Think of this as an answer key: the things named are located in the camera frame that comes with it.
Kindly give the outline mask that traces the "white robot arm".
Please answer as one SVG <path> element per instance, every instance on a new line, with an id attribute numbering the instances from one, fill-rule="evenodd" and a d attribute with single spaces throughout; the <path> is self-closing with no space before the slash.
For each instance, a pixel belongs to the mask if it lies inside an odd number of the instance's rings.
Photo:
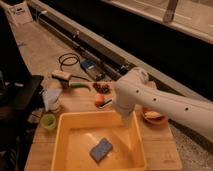
<path id="1" fill-rule="evenodd" d="M 129 118 L 135 105 L 142 105 L 191 128 L 213 143 L 213 103 L 199 101 L 147 86 L 149 76 L 134 67 L 114 83 L 114 109 Z"/>

